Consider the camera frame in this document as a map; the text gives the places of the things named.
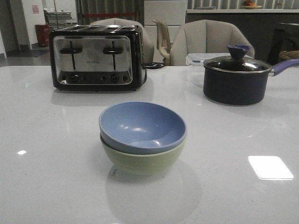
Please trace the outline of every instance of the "toaster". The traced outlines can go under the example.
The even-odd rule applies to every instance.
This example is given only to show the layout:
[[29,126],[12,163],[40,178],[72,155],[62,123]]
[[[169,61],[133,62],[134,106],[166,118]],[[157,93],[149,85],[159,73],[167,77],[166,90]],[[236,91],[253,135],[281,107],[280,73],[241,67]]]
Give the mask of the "toaster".
[[139,26],[73,25],[50,32],[49,48],[59,90],[136,90],[146,81]]

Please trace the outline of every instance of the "chair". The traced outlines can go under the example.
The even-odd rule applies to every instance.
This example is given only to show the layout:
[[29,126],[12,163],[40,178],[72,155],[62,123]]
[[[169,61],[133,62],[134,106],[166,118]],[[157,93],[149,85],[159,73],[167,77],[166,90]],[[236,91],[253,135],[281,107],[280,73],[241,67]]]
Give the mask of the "chair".
[[200,20],[181,25],[170,52],[171,64],[186,65],[189,53],[227,53],[227,45],[248,45],[247,55],[254,57],[255,51],[242,32],[233,24]]
[[154,44],[150,39],[150,36],[145,31],[143,25],[137,21],[133,20],[125,20],[119,18],[111,18],[106,20],[98,20],[95,22],[90,23],[90,25],[121,25],[121,26],[132,26],[137,25],[142,28],[142,35],[143,35],[143,51],[144,51],[144,63],[145,64],[152,64],[154,58]]
[[152,20],[157,25],[157,49],[162,55],[165,65],[171,65],[170,50],[171,42],[167,24],[162,20]]

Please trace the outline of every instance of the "white countertop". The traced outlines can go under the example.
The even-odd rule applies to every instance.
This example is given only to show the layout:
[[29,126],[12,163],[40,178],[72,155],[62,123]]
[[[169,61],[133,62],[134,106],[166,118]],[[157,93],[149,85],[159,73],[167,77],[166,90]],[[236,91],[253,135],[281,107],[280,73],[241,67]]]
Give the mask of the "white countertop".
[[[298,224],[299,68],[270,77],[250,106],[207,99],[203,72],[165,67],[137,91],[72,92],[53,87],[50,66],[0,68],[0,223]],[[170,169],[133,176],[108,159],[98,117],[124,101],[185,119]],[[259,179],[249,156],[277,156],[293,178]]]
[[188,14],[200,13],[299,13],[299,9],[188,9]]

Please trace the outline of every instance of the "red trash can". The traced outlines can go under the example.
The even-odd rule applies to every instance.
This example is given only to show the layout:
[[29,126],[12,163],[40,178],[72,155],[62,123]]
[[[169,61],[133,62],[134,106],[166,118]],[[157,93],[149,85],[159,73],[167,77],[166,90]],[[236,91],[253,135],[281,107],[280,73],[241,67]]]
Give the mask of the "red trash can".
[[36,24],[36,37],[39,47],[49,45],[49,26],[47,24]]

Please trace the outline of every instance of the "stacked bowls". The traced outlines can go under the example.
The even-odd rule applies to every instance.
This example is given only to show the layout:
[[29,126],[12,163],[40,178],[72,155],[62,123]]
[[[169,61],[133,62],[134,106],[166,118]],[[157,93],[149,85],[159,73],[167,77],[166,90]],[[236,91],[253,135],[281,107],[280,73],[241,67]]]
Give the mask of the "stacked bowls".
[[180,156],[186,124],[172,110],[147,102],[125,102],[99,117],[100,136],[109,159],[130,173],[152,174]]

